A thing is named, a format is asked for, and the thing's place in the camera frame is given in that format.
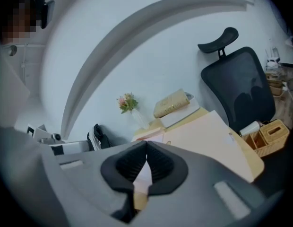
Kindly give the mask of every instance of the white vase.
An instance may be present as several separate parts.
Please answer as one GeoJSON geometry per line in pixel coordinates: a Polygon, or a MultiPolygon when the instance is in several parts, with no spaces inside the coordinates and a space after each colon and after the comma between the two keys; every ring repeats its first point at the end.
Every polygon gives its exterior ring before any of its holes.
{"type": "Polygon", "coordinates": [[[150,125],[147,122],[146,118],[136,108],[130,111],[130,113],[133,116],[134,120],[140,125],[140,127],[144,128],[145,130],[150,128],[150,125]]]}

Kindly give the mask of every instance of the desk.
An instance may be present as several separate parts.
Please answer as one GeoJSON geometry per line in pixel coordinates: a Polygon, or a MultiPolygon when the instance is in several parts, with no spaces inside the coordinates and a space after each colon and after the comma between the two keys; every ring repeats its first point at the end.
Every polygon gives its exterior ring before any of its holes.
{"type": "MultiPolygon", "coordinates": [[[[190,116],[186,117],[185,119],[179,121],[178,123],[172,125],[169,128],[164,128],[164,126],[161,124],[160,120],[155,119],[151,122],[150,128],[147,130],[139,129],[135,132],[135,135],[140,135],[146,132],[149,132],[151,130],[162,128],[165,132],[169,132],[181,125],[184,125],[186,123],[189,123],[197,118],[202,117],[203,115],[207,114],[208,111],[204,108],[199,108],[196,112],[192,113],[190,116]]],[[[237,143],[240,145],[244,156],[247,159],[247,162],[250,166],[251,173],[254,177],[254,179],[259,176],[262,171],[264,170],[264,162],[262,159],[257,155],[257,153],[235,132],[230,128],[231,133],[233,134],[234,138],[236,139],[237,143]]],[[[135,208],[136,209],[142,209],[145,205],[146,196],[144,194],[135,193],[134,194],[134,202],[135,202],[135,208]]]]}

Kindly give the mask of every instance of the thick book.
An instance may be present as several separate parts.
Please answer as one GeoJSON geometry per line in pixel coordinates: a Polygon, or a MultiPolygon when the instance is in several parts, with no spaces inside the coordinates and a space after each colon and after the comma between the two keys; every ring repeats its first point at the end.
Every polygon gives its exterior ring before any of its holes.
{"type": "Polygon", "coordinates": [[[188,105],[189,103],[190,101],[186,93],[183,89],[179,89],[156,103],[154,117],[161,118],[185,105],[188,105]]]}

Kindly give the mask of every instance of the mesh backrest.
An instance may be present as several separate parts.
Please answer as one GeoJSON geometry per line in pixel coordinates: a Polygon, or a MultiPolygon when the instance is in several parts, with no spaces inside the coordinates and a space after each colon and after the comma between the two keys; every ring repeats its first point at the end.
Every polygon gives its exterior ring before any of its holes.
{"type": "Polygon", "coordinates": [[[276,109],[265,73],[256,53],[243,47],[214,62],[201,77],[224,107],[236,132],[255,120],[269,121],[276,109]]]}

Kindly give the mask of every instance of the office chair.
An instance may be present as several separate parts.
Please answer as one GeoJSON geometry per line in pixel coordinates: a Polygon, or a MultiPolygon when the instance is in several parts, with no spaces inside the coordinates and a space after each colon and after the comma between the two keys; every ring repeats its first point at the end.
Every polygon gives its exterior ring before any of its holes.
{"type": "Polygon", "coordinates": [[[204,68],[201,77],[221,102],[235,132],[256,120],[270,121],[276,112],[265,73],[253,49],[243,47],[225,54],[225,47],[238,36],[235,28],[228,27],[215,41],[198,44],[204,53],[218,51],[219,60],[204,68]]]}

